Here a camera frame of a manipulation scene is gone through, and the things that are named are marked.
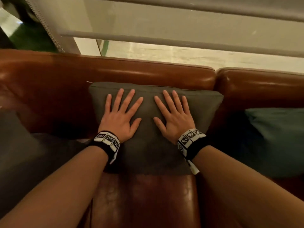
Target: dark pillow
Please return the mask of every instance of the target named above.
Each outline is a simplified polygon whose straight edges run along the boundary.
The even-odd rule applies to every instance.
[[[223,152],[272,177],[304,173],[304,109],[253,108],[229,120]]]
[[[110,166],[112,172],[132,172],[136,174],[190,174],[177,147],[165,139],[156,127],[153,117],[165,119],[154,102],[154,96],[160,97],[165,103],[163,90],[171,93],[176,90],[181,97],[185,95],[197,129],[206,133],[215,111],[222,102],[223,96],[215,91],[182,90],[162,86],[142,86],[112,82],[93,83],[89,91],[92,95],[97,121],[100,122],[104,114],[105,99],[112,94],[112,104],[120,88],[125,89],[123,100],[131,89],[135,89],[129,108],[143,96],[143,103],[131,123],[136,118],[142,118],[140,126],[133,138],[126,141],[120,148],[116,161]]]
[[[0,111],[0,134],[0,219],[85,147],[48,134],[31,135],[13,111]]]

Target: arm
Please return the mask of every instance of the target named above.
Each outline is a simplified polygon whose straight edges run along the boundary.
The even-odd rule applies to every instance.
[[[187,99],[183,106],[175,91],[164,91],[170,112],[158,97],[155,102],[164,115],[154,121],[165,138],[177,144],[179,137],[195,128]],[[304,227],[304,202],[268,178],[212,146],[206,146],[192,160],[210,187],[246,227]]]
[[[142,103],[142,97],[126,112],[135,91],[131,90],[119,109],[123,89],[120,89],[110,112],[112,96],[108,95],[105,114],[98,131],[113,132],[120,143],[130,139],[140,120],[130,119]],[[52,173],[29,192],[0,221],[8,227],[76,227],[88,207],[99,183],[108,155],[97,146],[89,146]]]

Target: forearm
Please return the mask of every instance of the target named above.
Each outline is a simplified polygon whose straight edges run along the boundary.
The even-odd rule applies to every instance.
[[[107,161],[101,148],[87,147],[26,195],[0,227],[76,227]]]
[[[255,170],[211,146],[193,163],[246,227],[304,227],[304,202]]]

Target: brown leather sofa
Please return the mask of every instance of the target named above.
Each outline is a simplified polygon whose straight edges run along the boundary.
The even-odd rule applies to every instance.
[[[238,110],[304,107],[304,75],[239,68],[215,72],[205,66],[0,50],[0,106],[17,111],[32,133],[92,137],[98,125],[88,87],[97,81],[219,91],[224,100],[210,136]],[[274,181],[304,200],[301,177]],[[106,173],[79,226],[241,227],[200,174]]]

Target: black wristband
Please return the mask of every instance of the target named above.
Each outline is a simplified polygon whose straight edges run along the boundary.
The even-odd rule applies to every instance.
[[[118,138],[110,131],[101,131],[97,136],[88,144],[88,146],[97,146],[105,151],[108,155],[109,164],[112,164],[117,156],[120,142]]]
[[[197,129],[187,130],[177,141],[177,148],[186,160],[192,160],[202,148],[208,145],[206,135]]]

